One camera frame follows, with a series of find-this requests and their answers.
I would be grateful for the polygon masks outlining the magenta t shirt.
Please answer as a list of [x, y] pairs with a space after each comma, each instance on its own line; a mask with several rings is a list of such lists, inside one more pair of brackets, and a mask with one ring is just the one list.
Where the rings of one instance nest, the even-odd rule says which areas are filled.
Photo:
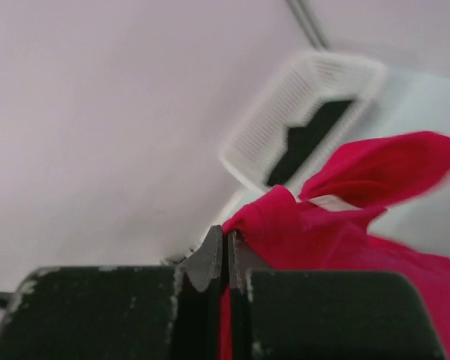
[[298, 196], [273, 187], [223, 224], [273, 269], [391, 271], [418, 289], [450, 358], [450, 258], [368, 231], [387, 209], [450, 173], [450, 137], [430, 131], [349, 142]]

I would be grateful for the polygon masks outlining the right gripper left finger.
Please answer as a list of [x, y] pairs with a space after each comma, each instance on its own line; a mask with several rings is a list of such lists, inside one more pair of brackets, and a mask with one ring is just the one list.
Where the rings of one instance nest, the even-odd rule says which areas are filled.
[[215, 359], [223, 233], [177, 265], [46, 267], [12, 294], [0, 359]]

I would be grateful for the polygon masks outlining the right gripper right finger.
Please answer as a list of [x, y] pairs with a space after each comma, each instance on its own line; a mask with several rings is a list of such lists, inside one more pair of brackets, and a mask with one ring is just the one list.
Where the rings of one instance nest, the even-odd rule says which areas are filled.
[[227, 238], [234, 359], [443, 359], [416, 288], [379, 271], [278, 271]]

